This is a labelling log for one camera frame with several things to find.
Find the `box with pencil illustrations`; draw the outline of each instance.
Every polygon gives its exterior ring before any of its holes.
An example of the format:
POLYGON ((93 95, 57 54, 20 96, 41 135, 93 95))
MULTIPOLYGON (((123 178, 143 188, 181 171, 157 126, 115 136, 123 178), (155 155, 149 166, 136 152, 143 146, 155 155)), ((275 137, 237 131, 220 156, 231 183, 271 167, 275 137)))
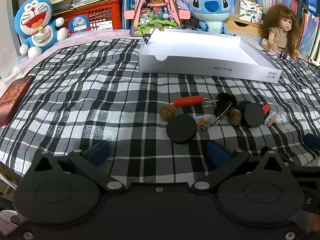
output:
POLYGON ((262 5, 247 0, 236 0, 236 18, 247 22, 262 24, 262 5))

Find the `doll's face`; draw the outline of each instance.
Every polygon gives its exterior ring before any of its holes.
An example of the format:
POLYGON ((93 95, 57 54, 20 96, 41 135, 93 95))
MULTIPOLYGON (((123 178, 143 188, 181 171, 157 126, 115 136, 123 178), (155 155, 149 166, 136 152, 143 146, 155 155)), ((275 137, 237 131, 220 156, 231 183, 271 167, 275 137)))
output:
POLYGON ((291 30, 292 20, 287 18, 282 18, 279 22, 279 27, 283 29, 285 32, 291 30))

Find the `stitch's ear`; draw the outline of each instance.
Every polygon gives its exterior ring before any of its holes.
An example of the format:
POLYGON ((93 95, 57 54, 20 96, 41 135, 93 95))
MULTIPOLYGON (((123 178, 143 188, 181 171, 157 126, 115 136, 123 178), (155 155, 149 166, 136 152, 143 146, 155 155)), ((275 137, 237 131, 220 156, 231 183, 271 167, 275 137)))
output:
POLYGON ((178 6, 180 6, 184 10, 189 10, 189 2, 187 0, 176 0, 178 6))
POLYGON ((230 4, 231 8, 233 8, 235 5, 235 0, 229 0, 229 4, 230 4))

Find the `stitch plush toy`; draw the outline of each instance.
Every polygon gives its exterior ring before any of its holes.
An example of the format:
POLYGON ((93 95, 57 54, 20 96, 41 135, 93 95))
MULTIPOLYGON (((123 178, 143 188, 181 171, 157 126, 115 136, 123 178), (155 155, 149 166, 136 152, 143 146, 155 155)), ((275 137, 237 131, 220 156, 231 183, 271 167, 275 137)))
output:
POLYGON ((191 16, 199 20, 200 28, 205 32, 226 33, 223 22, 230 16, 234 0, 176 0, 178 6, 189 10, 191 16))
POLYGON ((16 32, 27 38, 20 47, 21 54, 28 53, 29 58, 36 58, 68 36, 66 28, 56 30, 64 24, 64 19, 61 17, 50 22, 51 17, 52 4, 49 0, 28 0, 21 6, 14 20, 16 32))

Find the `stitch's nose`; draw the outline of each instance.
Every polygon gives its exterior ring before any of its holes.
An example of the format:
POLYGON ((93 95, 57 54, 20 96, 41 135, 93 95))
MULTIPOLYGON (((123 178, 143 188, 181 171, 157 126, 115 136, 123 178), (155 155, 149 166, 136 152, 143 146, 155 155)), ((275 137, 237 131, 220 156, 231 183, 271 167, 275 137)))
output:
POLYGON ((217 1, 205 2, 204 7, 210 12, 215 12, 219 9, 219 3, 217 1))

